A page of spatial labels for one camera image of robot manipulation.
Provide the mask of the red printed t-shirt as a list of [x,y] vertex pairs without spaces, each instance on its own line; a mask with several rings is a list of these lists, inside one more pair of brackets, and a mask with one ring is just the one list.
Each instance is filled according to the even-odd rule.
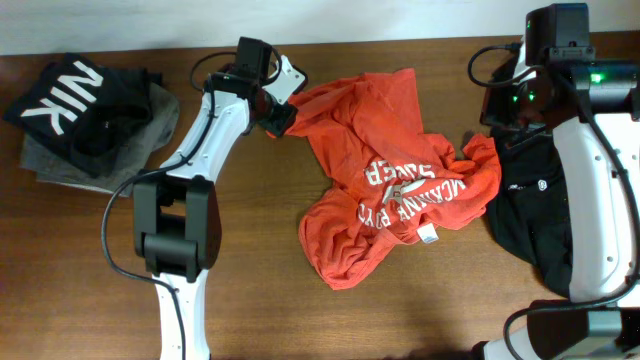
[[416,73],[364,73],[290,97],[287,135],[308,140],[331,187],[303,215],[298,238],[333,290],[353,288],[399,245],[436,240],[482,216],[501,184],[493,138],[474,134],[458,158],[424,130]]

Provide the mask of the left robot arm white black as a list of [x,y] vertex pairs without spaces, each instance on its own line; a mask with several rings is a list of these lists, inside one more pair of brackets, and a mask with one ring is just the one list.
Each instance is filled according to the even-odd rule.
[[262,40],[242,37],[233,62],[209,75],[176,151],[132,183],[134,248],[160,309],[161,360],[208,359],[205,292],[222,240],[215,184],[236,140],[260,126],[281,137],[306,74]]

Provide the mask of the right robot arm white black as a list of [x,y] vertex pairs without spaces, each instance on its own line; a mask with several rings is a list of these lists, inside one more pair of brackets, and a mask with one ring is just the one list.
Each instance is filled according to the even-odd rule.
[[600,59],[584,3],[528,13],[485,84],[502,166],[495,240],[541,271],[553,300],[510,315],[476,359],[639,354],[639,66]]

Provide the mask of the black crumpled garment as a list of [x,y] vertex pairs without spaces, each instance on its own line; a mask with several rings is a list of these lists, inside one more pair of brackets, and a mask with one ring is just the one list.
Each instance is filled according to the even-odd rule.
[[567,298],[572,235],[566,179],[553,138],[500,127],[490,134],[502,170],[498,195],[487,205],[494,240],[533,265],[549,290]]

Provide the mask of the dark folded garment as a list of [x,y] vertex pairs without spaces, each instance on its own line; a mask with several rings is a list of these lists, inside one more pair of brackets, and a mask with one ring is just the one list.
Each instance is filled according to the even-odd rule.
[[112,173],[120,149],[153,119],[151,86],[163,75],[145,68],[107,68],[97,100],[77,126],[70,162],[95,178]]

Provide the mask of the black shirt white letters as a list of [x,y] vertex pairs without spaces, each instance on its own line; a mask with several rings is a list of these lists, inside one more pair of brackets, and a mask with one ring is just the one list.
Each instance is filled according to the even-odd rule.
[[107,68],[67,53],[45,67],[38,80],[13,100],[2,119],[69,158],[71,138],[97,100]]

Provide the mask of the grey folded garment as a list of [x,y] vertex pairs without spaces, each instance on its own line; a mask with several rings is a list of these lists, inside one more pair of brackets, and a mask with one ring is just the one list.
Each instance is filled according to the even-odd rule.
[[109,176],[91,178],[54,155],[31,137],[24,137],[20,167],[36,173],[38,182],[112,194],[128,178],[146,165],[152,152],[171,140],[180,115],[178,99],[157,84],[150,87],[152,121],[132,136],[120,149]]

